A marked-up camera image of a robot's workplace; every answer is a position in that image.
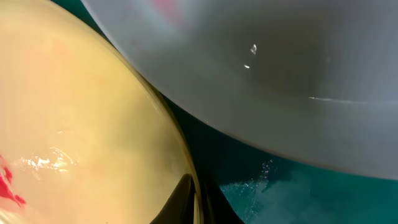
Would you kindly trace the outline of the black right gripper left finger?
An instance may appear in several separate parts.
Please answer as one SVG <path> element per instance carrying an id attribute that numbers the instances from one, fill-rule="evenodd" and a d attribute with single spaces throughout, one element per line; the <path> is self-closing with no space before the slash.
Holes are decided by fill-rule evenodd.
<path id="1" fill-rule="evenodd" d="M 190 174 L 184 174 L 159 214 L 150 224 L 193 224 L 195 185 Z"/>

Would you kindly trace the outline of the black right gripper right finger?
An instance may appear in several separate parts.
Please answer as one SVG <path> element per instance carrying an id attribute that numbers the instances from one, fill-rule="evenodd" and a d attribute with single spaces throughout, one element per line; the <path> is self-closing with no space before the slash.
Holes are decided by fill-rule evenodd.
<path id="1" fill-rule="evenodd" d="M 244 224 L 216 182 L 209 175 L 201 177 L 204 224 Z"/>

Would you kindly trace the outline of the light blue plate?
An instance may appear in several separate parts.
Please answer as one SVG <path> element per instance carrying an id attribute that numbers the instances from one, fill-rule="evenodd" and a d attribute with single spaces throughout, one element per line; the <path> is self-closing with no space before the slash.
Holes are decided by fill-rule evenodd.
<path id="1" fill-rule="evenodd" d="M 84 0 L 176 105 L 263 151 L 397 178 L 397 0 Z"/>

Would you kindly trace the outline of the yellow plate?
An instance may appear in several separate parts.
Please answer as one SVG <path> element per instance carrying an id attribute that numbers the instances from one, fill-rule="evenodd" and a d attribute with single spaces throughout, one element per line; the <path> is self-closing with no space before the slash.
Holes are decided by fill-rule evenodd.
<path id="1" fill-rule="evenodd" d="M 1 2 L 1 222 L 150 223 L 184 174 L 163 99 L 51 1 Z"/>

